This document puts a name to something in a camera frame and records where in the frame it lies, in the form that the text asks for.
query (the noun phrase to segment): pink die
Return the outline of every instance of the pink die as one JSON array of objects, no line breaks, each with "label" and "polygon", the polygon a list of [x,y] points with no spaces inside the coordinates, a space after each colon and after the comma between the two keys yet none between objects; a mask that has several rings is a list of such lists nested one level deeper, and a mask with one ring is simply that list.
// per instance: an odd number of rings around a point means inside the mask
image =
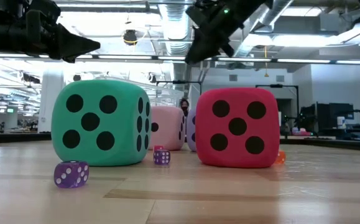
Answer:
[{"label": "pink die", "polygon": [[162,146],[166,150],[180,150],[185,141],[183,111],[172,106],[153,106],[151,131],[149,149]]},{"label": "pink die", "polygon": [[263,168],[279,150],[279,118],[275,97],[260,88],[222,88],[199,97],[196,148],[212,166]]}]

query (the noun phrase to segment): wooden floor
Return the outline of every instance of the wooden floor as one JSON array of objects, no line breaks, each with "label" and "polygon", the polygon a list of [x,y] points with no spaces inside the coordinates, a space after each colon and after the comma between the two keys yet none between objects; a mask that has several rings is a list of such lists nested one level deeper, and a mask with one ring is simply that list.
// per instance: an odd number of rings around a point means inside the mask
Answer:
[{"label": "wooden floor", "polygon": [[127,167],[91,167],[59,189],[50,142],[0,144],[1,224],[360,224],[360,151],[281,146],[286,165],[204,166],[188,151],[170,167],[152,154]]}]

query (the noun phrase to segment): ceiling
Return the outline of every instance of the ceiling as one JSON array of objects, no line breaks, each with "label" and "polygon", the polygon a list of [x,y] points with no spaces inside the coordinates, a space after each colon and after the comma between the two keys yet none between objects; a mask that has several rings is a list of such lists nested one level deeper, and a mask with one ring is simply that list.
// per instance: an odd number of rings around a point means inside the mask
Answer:
[{"label": "ceiling", "polygon": [[[137,7],[143,7],[145,1],[59,0],[56,2],[65,10],[63,10],[58,20],[59,23],[62,23],[70,32],[76,35],[81,35],[101,43],[101,48],[90,54],[167,55],[167,47],[170,44],[185,43],[190,45],[193,40],[192,32],[183,40],[168,40],[166,35],[168,29],[171,32],[175,32],[176,27],[168,26],[158,10],[163,3],[185,1],[149,1],[151,8],[149,13],[143,13],[136,9]],[[335,30],[340,35],[325,35],[328,38],[335,36],[336,41],[339,41],[337,36],[340,37],[342,33],[349,31],[352,28],[352,21],[359,16],[360,9],[357,0],[294,0],[290,7],[283,11],[282,16],[275,22],[274,34],[250,34],[249,30],[247,32],[245,32],[245,29],[243,31],[237,30],[230,37],[230,45],[234,49],[238,49],[243,40],[246,39],[246,47],[250,48],[247,54],[248,57],[360,59],[360,46],[358,44],[334,44],[332,47],[322,47],[319,45],[303,47],[302,45],[291,46],[295,41],[290,45],[278,44],[273,41],[277,35],[303,34],[307,38],[307,34],[310,35],[310,32],[313,35],[321,35],[320,32],[323,30],[326,33],[329,33],[328,30]],[[137,31],[138,42],[135,46],[126,45],[122,37],[125,30],[131,29]],[[286,63],[268,64],[269,68],[285,68],[288,72],[293,72],[300,66],[302,65]],[[265,63],[254,63],[246,68],[259,69],[264,67]],[[24,105],[27,105],[28,102],[29,105],[38,106],[41,86],[31,84],[32,88],[24,88],[23,86],[29,86],[29,83],[21,80],[21,74],[26,73],[42,81],[43,72],[49,68],[64,69],[68,82],[73,80],[74,75],[81,75],[82,79],[108,76],[150,83],[148,77],[151,74],[155,75],[157,80],[173,80],[175,78],[173,73],[175,74],[174,70],[177,67],[170,62],[116,63],[93,61],[69,64],[51,61],[47,58],[40,58],[40,60],[26,60],[26,58],[13,60],[1,57],[0,85],[16,86],[18,88],[0,88],[0,97],[3,97],[4,101],[11,100],[7,99],[10,97],[19,97],[20,99],[15,100],[22,102]]]}]

